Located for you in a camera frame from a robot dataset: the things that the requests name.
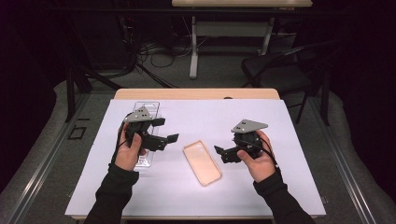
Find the white table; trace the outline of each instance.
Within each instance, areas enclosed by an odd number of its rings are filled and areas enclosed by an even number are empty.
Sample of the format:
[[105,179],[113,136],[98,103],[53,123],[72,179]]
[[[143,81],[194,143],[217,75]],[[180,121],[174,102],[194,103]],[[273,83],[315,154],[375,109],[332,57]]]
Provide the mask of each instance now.
[[[311,0],[173,0],[174,7],[311,7]],[[197,36],[262,36],[263,55],[268,49],[274,18],[268,21],[197,21],[192,17],[191,23],[191,67],[190,78],[197,78],[198,48]]]
[[[94,193],[107,173],[117,141],[117,129],[139,100],[112,100],[94,140],[78,185],[65,211],[82,219],[90,212]],[[176,143],[157,151],[149,168],[139,168],[131,201],[122,218],[211,219],[271,218],[272,212],[252,186],[246,165],[221,161],[214,145],[234,147],[231,128],[241,119],[269,125],[264,131],[271,138],[276,159],[290,193],[311,216],[324,216],[325,210],[309,171],[304,153],[285,104],[281,100],[150,100],[160,102],[166,122],[159,136],[180,133]],[[196,179],[182,148],[202,140],[222,171],[221,179],[203,187]]]

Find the black sleeve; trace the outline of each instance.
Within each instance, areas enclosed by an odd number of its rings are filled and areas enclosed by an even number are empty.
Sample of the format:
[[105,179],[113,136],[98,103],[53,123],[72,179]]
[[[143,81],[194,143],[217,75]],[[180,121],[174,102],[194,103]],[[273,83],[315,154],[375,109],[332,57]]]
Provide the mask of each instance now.
[[122,209],[132,197],[132,186],[138,172],[129,172],[111,165],[96,191],[96,202],[84,223],[120,223]]
[[288,192],[288,185],[283,183],[278,173],[260,183],[254,182],[253,186],[271,208],[277,224],[315,223]]

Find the person's right hand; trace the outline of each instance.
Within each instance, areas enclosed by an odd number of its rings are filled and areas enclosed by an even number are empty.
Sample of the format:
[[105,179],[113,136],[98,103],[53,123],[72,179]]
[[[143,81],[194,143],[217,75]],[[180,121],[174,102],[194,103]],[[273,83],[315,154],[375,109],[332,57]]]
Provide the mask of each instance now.
[[[264,140],[262,142],[262,147],[272,154],[272,147],[268,136],[262,131],[256,131],[256,133],[261,139]],[[260,157],[255,160],[253,160],[245,150],[239,150],[236,155],[247,165],[251,176],[257,183],[263,181],[265,178],[275,172],[274,163],[265,152],[261,152]]]

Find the person's left hand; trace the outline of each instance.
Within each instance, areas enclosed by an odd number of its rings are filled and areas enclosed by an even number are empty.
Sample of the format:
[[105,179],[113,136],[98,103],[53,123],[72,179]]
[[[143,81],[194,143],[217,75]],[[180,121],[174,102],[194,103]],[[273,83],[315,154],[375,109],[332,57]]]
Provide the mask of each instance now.
[[[125,137],[125,131],[127,127],[128,127],[127,123],[124,124],[124,126],[122,127],[120,142],[119,142],[119,144],[122,143],[122,145],[120,145],[119,147],[119,152],[117,153],[117,158],[115,163],[121,169],[132,171],[137,164],[137,160],[139,157],[137,153],[139,152],[139,148],[142,145],[142,138],[138,133],[135,133],[132,144],[130,147],[128,147]],[[146,150],[142,150],[140,152],[140,156],[143,156],[146,153],[147,153]]]

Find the dark background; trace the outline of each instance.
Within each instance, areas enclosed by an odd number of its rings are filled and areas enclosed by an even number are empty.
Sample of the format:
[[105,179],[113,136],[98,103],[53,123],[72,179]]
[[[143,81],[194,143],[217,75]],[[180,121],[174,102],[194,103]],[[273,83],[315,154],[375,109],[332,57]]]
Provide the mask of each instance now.
[[[157,7],[171,6],[171,1],[160,2],[163,5]],[[80,7],[115,4],[110,0],[50,3]],[[147,7],[153,1],[134,3]],[[394,7],[385,0],[316,0],[313,7],[343,9],[350,16],[303,20],[295,45],[332,38],[341,41],[342,53],[332,70],[331,89],[344,102],[358,155],[378,185],[396,201],[396,146],[392,141],[396,126],[392,110],[396,108]],[[57,15],[49,18],[40,12],[38,4],[24,0],[3,3],[0,8],[3,190],[48,121],[56,101],[53,88],[65,80],[68,60],[78,60],[97,70],[122,70],[130,65],[131,58],[128,46],[120,42],[124,36],[114,16],[79,15],[70,22]],[[136,22],[139,32],[164,46],[172,45],[172,32],[185,32],[178,30],[180,24],[175,17],[138,17]]]

